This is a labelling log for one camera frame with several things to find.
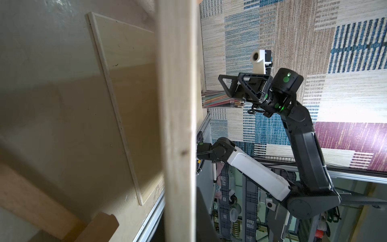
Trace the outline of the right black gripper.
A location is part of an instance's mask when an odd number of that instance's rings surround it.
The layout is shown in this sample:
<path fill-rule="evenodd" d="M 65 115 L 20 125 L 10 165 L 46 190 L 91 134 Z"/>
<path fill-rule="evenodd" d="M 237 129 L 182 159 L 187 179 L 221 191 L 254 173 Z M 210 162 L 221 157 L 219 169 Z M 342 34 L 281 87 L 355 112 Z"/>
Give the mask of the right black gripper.
<path fill-rule="evenodd" d="M 224 79 L 231 80 L 230 87 L 226 85 Z M 262 104 L 269 96 L 273 77 L 270 75 L 239 73 L 238 76 L 219 75 L 218 81 L 229 98 Z"/>

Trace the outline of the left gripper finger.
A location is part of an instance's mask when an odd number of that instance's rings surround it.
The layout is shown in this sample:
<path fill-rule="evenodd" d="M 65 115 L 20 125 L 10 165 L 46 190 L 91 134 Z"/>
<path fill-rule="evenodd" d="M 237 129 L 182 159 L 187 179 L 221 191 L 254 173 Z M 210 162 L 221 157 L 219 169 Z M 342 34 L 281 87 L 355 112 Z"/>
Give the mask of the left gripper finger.
<path fill-rule="evenodd" d="M 196 241 L 219 242 L 200 189 L 196 191 Z"/>

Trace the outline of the light wooden board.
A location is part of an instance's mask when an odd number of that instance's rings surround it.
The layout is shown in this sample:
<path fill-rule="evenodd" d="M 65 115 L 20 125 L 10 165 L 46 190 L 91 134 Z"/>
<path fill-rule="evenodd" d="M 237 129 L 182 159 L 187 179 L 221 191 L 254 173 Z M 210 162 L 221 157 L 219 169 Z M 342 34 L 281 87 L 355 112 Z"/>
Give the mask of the light wooden board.
<path fill-rule="evenodd" d="M 155 33 L 97 13 L 88 18 L 138 202 L 163 178 Z"/>
<path fill-rule="evenodd" d="M 157 66 L 165 236 L 196 240 L 198 4 L 158 1 Z"/>

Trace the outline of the small wooden easel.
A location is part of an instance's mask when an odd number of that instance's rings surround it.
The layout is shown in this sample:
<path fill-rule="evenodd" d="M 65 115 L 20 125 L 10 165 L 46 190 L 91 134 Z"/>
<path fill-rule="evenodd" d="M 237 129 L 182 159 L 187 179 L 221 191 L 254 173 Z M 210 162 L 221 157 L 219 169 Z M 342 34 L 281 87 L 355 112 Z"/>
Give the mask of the small wooden easel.
<path fill-rule="evenodd" d="M 113 214 L 103 212 L 86 224 L 5 164 L 1 164 L 1 208 L 62 242 L 108 242 L 120 225 Z"/>

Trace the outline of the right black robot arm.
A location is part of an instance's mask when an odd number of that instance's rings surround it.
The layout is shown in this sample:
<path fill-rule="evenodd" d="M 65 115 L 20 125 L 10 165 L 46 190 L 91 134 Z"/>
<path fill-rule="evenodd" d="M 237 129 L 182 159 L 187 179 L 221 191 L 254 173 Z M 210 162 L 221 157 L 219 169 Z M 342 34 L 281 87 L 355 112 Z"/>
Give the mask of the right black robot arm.
<path fill-rule="evenodd" d="M 342 199 L 329 176 L 309 110 L 297 100 L 303 76 L 281 68 L 275 76 L 239 73 L 220 75 L 218 80 L 228 97 L 251 103 L 251 115 L 280 116 L 292 150 L 292 156 L 283 159 L 297 166 L 300 180 L 275 174 L 259 162 L 269 155 L 248 155 L 225 137 L 214 144 L 199 142 L 197 159 L 235 167 L 296 218 L 309 219 L 338 207 Z"/>

